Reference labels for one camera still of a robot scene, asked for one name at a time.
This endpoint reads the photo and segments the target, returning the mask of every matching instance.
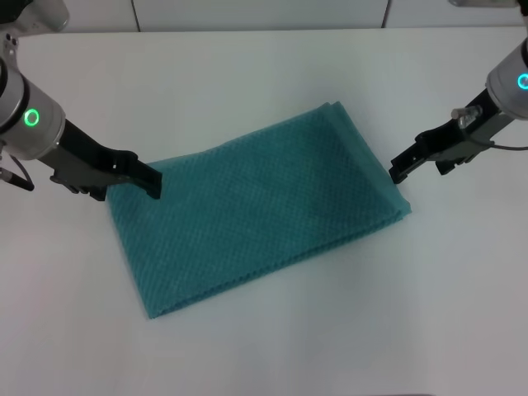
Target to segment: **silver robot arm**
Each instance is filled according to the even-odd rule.
[[[528,0],[450,0],[459,7],[520,6],[528,20]],[[391,161],[395,183],[427,161],[434,161],[441,175],[473,160],[490,149],[525,151],[528,147],[505,147],[491,138],[514,120],[528,120],[528,47],[524,40],[488,75],[486,89],[466,107],[454,109],[447,123],[419,134],[416,143]]]
[[[0,151],[16,158],[19,166],[17,159],[38,159],[54,169],[52,182],[76,194],[105,200],[108,186],[132,183],[159,199],[161,173],[140,162],[135,153],[112,150],[89,138],[18,69],[20,36],[60,31],[68,23],[62,0],[2,1],[7,4],[0,9]],[[27,174],[24,181],[0,168],[0,179],[33,189]]]

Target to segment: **green led ring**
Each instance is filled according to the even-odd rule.
[[[24,113],[24,122],[27,126],[35,126],[39,123],[40,114],[36,109],[30,109]]]

